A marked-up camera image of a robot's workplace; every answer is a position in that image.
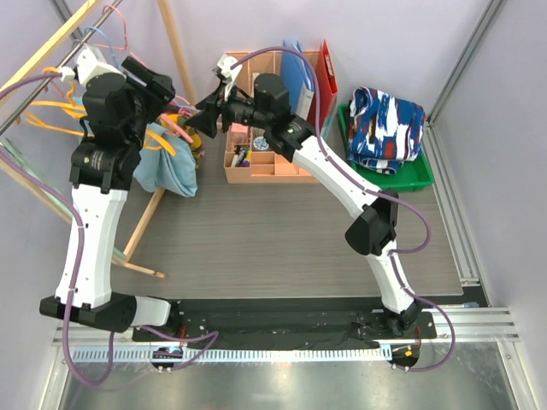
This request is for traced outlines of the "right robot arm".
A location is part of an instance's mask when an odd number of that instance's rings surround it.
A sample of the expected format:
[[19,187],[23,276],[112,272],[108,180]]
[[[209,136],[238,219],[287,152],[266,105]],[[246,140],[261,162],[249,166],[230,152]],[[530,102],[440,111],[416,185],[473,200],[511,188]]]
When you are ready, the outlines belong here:
[[407,284],[396,253],[397,193],[381,190],[361,178],[306,120],[294,114],[289,91],[280,76],[259,75],[250,97],[239,95],[238,87],[222,80],[186,123],[210,138],[218,131],[227,131],[232,124],[263,130],[274,153],[311,174],[353,218],[344,237],[371,266],[380,288],[387,331],[403,338],[415,329],[421,306]]

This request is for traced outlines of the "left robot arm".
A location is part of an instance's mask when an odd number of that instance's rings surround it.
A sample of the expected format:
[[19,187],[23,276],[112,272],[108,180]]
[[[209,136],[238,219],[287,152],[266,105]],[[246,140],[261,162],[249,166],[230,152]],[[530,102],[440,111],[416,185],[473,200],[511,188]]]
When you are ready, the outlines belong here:
[[181,320],[164,299],[112,291],[111,259],[121,211],[140,162],[146,128],[174,98],[167,75],[134,57],[120,69],[81,56],[77,78],[84,86],[84,135],[71,155],[73,217],[62,279],[41,300],[43,316],[122,333],[151,325],[165,342],[181,331]]

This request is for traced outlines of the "colourful patterned trousers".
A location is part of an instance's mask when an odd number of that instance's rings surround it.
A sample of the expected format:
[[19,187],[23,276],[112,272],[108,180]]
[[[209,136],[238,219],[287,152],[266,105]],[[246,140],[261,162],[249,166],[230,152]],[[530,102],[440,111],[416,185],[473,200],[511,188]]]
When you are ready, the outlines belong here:
[[349,103],[348,159],[395,175],[421,155],[426,112],[406,99],[370,88],[354,89]]

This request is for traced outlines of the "yellow hanger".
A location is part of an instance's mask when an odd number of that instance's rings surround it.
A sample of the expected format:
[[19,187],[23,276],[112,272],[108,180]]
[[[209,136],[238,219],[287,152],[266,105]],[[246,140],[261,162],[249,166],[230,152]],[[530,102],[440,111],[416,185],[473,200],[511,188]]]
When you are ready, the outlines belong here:
[[[71,83],[71,89],[66,93],[65,97],[67,98],[67,102],[58,102],[58,101],[51,101],[51,100],[39,100],[34,101],[31,103],[32,107],[54,107],[59,108],[61,111],[63,111],[65,114],[73,118],[74,120],[80,120],[82,119],[84,114],[84,107],[76,105],[73,100],[73,94],[76,91],[76,85],[74,82]],[[83,137],[83,132],[78,132],[74,130],[70,130],[67,128],[62,128],[59,126],[53,126],[50,124],[47,124],[43,122],[39,117],[36,115],[25,111],[23,113],[25,116],[25,121],[32,125],[39,128],[55,131],[55,132],[63,132],[66,134],[74,135],[76,137]],[[171,118],[167,114],[161,114],[157,117],[156,120],[160,125],[166,126],[168,131],[171,132],[175,137],[179,137],[181,134],[183,134],[183,129],[180,128],[175,122],[171,120]],[[176,150],[173,147],[171,143],[167,141],[166,138],[162,136],[162,132],[153,132],[153,131],[146,131],[145,132],[145,140],[144,140],[144,149],[147,150],[160,150],[164,149],[166,150],[171,156],[176,156]]]

